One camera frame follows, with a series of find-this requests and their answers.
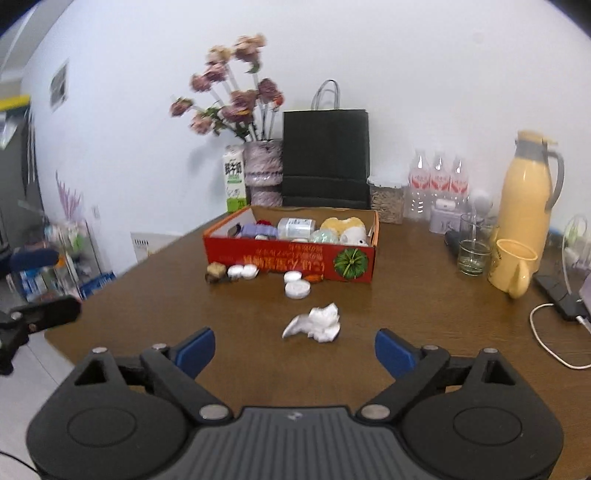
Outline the metal storage cart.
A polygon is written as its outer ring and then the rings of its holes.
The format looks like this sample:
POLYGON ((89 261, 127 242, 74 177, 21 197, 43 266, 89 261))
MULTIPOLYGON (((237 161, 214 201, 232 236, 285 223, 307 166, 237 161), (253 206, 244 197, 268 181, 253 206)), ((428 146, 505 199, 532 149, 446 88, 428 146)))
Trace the metal storage cart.
POLYGON ((42 246, 58 252, 53 266, 33 267, 13 274, 13 284, 27 302, 73 295, 85 300, 116 279, 101 267, 98 248, 86 220, 51 221, 42 210, 24 200, 18 206, 42 219, 42 246))

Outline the crumpled white tissue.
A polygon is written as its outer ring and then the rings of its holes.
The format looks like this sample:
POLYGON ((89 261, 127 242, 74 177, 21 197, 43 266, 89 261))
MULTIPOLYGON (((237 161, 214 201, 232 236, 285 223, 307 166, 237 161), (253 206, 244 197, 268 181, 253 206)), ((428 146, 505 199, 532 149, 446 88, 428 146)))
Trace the crumpled white tissue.
POLYGON ((324 308, 312 308, 308 314, 297 315, 284 328, 281 337, 286 339, 297 334, 305 334, 318 343, 329 343, 338 337, 339 332, 339 308, 332 303, 324 308))

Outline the white flat round container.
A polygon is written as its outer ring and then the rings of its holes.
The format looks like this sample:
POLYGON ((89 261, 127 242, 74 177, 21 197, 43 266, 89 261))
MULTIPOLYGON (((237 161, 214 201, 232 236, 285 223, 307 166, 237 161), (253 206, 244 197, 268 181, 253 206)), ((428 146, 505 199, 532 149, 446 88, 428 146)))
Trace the white flat round container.
POLYGON ((304 299, 311 293, 311 283, 305 280, 287 282, 284 294, 290 299, 304 299))

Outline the yellow mug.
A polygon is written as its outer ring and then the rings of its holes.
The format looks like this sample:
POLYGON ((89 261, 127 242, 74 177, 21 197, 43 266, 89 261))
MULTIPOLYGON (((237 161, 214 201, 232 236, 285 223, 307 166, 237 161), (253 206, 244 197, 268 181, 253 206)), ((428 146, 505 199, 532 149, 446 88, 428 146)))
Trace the yellow mug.
POLYGON ((513 299, 528 290, 538 255, 529 246, 513 240, 498 239, 491 252, 488 281, 513 299))

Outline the red cardboard box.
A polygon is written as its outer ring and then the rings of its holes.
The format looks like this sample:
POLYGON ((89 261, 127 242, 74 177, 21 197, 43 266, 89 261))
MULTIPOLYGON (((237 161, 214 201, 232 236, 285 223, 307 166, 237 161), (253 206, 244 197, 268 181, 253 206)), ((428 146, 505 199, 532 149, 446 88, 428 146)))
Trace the red cardboard box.
POLYGON ((304 275, 321 275, 325 280, 370 283, 379 234, 379 215, 374 210, 247 206, 206 228, 202 238, 207 260, 211 263, 225 266, 253 264, 267 272, 298 271, 304 275), (256 240, 230 233, 235 227, 245 227, 259 220, 277 225, 283 218, 311 219, 322 223, 332 217, 339 220, 360 219, 370 234, 368 244, 353 246, 280 239, 256 240))

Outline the lavender small box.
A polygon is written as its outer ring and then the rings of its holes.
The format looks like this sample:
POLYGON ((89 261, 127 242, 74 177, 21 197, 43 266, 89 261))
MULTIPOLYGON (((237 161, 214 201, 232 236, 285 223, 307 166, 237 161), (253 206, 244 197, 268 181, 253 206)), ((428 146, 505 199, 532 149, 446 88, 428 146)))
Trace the lavender small box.
POLYGON ((429 231, 443 235, 450 230, 459 232, 463 211, 455 201, 439 198, 431 207, 429 231))

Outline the yellow plush toy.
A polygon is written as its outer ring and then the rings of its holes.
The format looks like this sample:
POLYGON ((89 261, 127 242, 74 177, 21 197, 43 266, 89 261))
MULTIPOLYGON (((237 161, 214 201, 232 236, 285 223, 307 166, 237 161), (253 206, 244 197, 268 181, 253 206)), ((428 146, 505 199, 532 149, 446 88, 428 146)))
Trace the yellow plush toy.
POLYGON ((362 228, 363 231, 367 231, 365 224, 363 221, 358 217, 349 217, 346 219, 339 219, 337 217, 329 217, 322 222, 321 229, 331 229, 335 231, 339 237, 342 236, 349 228, 362 228))

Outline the glass jar of seeds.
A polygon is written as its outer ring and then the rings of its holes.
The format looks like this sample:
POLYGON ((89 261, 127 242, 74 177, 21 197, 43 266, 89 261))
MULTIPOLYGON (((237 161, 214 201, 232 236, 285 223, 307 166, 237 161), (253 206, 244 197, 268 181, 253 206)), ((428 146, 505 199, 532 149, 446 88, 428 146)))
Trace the glass jar of seeds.
POLYGON ((380 221, 402 224, 405 210, 405 186, 379 177, 370 176, 370 207, 377 212, 380 221))

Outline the water bottle middle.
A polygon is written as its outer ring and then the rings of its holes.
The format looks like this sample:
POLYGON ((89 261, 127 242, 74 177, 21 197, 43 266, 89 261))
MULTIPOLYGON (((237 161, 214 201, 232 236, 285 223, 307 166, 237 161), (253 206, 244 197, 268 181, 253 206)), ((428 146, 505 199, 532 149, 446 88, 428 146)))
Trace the water bottle middle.
POLYGON ((450 184, 451 174, 446 169, 445 155, 443 152, 437 152, 430 173, 430 192, 433 205, 438 200, 446 200, 449 197, 450 184))

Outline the water bottle right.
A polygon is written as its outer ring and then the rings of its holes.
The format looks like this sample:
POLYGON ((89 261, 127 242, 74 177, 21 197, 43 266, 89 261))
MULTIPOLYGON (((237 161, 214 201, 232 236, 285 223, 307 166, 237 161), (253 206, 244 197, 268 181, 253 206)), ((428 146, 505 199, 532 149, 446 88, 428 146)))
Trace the water bottle right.
POLYGON ((450 194, 459 210, 466 208, 469 195, 469 175, 466 170, 465 159, 457 156, 453 162, 451 173, 450 194))

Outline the black paper bag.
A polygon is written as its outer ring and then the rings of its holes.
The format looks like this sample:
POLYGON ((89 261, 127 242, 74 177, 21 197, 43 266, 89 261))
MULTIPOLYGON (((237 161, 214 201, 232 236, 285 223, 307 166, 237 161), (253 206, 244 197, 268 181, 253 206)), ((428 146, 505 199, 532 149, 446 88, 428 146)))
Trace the black paper bag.
POLYGON ((369 114, 342 109, 334 79, 318 87, 308 110, 283 113, 283 205, 370 208, 369 114))

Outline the yellow thermos jug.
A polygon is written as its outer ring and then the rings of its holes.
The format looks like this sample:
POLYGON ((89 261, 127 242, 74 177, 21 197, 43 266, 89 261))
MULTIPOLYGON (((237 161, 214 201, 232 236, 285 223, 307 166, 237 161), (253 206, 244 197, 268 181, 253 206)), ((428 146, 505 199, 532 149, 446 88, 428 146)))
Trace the yellow thermos jug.
POLYGON ((506 172, 493 239, 516 240, 541 257, 552 209, 565 179, 562 155, 555 141, 541 133, 521 130, 516 151, 506 172))

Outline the purple marbled vase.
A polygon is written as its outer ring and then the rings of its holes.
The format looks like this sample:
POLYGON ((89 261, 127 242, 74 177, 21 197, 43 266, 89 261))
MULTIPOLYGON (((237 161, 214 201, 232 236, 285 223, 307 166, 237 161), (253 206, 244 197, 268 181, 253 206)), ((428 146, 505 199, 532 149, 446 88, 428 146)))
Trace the purple marbled vase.
POLYGON ((280 140, 256 141, 245 144, 245 185, 252 205, 283 206, 283 143, 280 140))

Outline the dried pink rose bouquet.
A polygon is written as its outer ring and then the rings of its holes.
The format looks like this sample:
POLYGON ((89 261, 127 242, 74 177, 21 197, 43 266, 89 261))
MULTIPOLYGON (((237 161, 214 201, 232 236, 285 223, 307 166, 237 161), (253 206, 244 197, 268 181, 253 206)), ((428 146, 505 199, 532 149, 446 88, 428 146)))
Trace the dried pink rose bouquet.
POLYGON ((178 97, 171 102, 169 116, 188 115, 189 128, 201 136, 228 131, 244 143, 270 141, 284 94, 260 73, 266 44, 266 36, 257 33, 238 37, 231 47, 211 47, 204 70, 189 79, 190 92, 211 97, 211 104, 178 97))

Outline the white panel against wall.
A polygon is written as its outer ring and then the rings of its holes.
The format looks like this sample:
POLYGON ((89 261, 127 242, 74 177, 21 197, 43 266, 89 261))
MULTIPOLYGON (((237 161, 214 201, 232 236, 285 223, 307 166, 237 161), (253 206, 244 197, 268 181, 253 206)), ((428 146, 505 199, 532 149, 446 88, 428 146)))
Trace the white panel against wall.
POLYGON ((131 243, 138 263, 180 238, 179 235, 131 232, 131 243))

